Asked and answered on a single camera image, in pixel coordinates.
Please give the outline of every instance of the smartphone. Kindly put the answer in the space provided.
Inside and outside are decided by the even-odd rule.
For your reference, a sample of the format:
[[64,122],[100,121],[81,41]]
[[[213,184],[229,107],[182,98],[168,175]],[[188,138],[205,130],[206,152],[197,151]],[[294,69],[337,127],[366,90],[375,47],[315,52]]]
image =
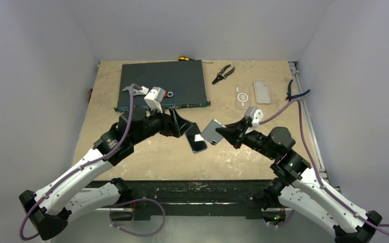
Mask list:
[[215,131],[216,128],[225,128],[226,126],[221,124],[216,119],[213,119],[209,122],[207,127],[202,131],[201,136],[205,139],[205,141],[209,142],[212,145],[217,145],[223,136],[221,136],[218,132]]
[[199,130],[198,124],[193,123],[191,128],[185,132],[187,136],[188,143],[193,151],[193,153],[198,153],[207,149],[207,143],[201,136],[201,130]]

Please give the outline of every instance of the table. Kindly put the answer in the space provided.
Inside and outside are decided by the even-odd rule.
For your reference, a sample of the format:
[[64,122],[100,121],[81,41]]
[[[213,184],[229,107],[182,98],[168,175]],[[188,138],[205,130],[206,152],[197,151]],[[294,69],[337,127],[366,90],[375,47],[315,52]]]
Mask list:
[[[72,164],[79,161],[93,143],[110,126],[118,121],[120,113],[114,111],[118,100],[122,64],[158,61],[102,61],[99,66],[93,93],[81,129]],[[185,119],[196,122],[201,130],[212,120],[230,124],[243,117],[244,110],[236,109],[235,87],[250,89],[251,105],[262,109],[264,119],[275,114],[287,101],[287,85],[292,79],[287,61],[213,61],[204,63],[206,94],[211,106],[206,108],[179,109]],[[217,72],[227,65],[236,67],[227,79],[212,85]],[[270,87],[271,104],[257,104],[253,82],[267,80]],[[292,87],[297,94],[296,85]],[[297,104],[292,104],[280,116],[262,125],[257,130],[268,134],[274,127],[287,127],[296,145],[293,149],[309,160],[303,147],[299,131]],[[303,127],[308,147],[315,157],[310,132],[305,118]],[[135,146],[135,152],[96,180],[121,177],[124,180],[243,180],[273,179],[276,176],[269,168],[272,161],[243,145],[236,150],[225,140],[216,146],[194,154],[185,136],[168,138],[155,135]]]

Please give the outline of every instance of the clear phone case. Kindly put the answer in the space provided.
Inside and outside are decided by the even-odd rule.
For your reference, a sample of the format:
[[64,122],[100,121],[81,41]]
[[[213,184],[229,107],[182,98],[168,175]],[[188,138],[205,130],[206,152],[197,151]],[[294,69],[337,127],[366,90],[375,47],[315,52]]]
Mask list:
[[236,109],[246,110],[251,105],[251,94],[249,86],[238,85],[235,88]]
[[270,104],[269,84],[264,80],[254,81],[254,92],[256,94],[256,102],[259,104]]

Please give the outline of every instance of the phone screen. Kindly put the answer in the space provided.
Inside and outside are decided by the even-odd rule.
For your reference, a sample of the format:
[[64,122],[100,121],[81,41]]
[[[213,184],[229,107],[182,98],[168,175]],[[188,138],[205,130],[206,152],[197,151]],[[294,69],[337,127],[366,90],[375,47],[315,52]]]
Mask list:
[[185,135],[187,136],[188,143],[190,144],[193,153],[198,153],[207,149],[207,144],[201,137],[201,130],[199,130],[198,124],[193,123],[191,128],[185,132]]

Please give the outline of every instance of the pliers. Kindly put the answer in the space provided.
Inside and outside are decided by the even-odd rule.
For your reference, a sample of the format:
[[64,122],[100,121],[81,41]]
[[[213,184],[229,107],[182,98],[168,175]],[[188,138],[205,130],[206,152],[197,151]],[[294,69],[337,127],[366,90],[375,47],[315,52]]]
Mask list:
[[302,97],[304,95],[306,95],[307,93],[309,93],[311,90],[307,90],[305,92],[303,92],[302,94],[298,94],[298,95],[291,95],[291,83],[293,82],[293,80],[290,80],[289,82],[289,85],[288,85],[288,88],[287,88],[287,98],[286,100],[290,101],[292,99],[296,99],[296,98],[299,98],[299,97]]
[[231,75],[235,71],[235,67],[233,67],[229,72],[227,72],[226,74],[223,74],[224,71],[226,71],[226,69],[228,69],[229,67],[230,67],[230,64],[224,66],[223,69],[217,73],[217,77],[214,79],[214,81],[212,81],[213,85],[216,84],[220,80],[226,79],[227,76]]

